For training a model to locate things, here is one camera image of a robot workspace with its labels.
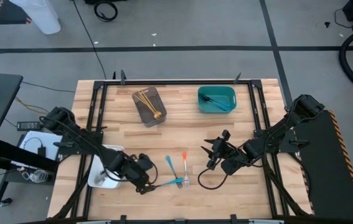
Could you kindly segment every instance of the concrete floor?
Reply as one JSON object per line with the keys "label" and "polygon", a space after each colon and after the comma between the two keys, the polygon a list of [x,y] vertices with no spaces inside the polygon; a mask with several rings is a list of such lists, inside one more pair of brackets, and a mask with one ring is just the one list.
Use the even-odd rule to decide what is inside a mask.
{"label": "concrete floor", "polygon": [[[74,90],[77,80],[102,79],[103,73],[72,1],[50,0],[60,17],[61,32],[43,35],[35,24],[0,25],[0,73],[19,74],[24,81]],[[118,18],[97,20],[93,7],[76,0],[82,18],[103,62],[107,77],[123,69],[133,78],[279,78],[280,64],[271,51],[262,7],[266,4],[278,46],[340,46],[352,32],[335,25],[333,13],[346,0],[128,0],[116,2]],[[339,21],[349,24],[342,14]],[[324,25],[331,22],[329,28]],[[268,46],[268,50],[119,52],[110,47]],[[71,52],[53,53],[58,48]],[[15,49],[18,53],[6,53]],[[23,53],[46,49],[47,53]],[[333,51],[280,52],[293,98],[309,93],[333,110],[353,163],[353,84],[346,78]],[[353,66],[353,51],[347,54]],[[18,97],[47,110],[72,106],[72,93],[58,93],[22,85]],[[9,121],[34,121],[37,115],[13,103]],[[3,122],[0,139],[16,144],[22,133]],[[5,197],[11,206],[0,208],[0,223],[43,220],[51,187],[9,184]]]}

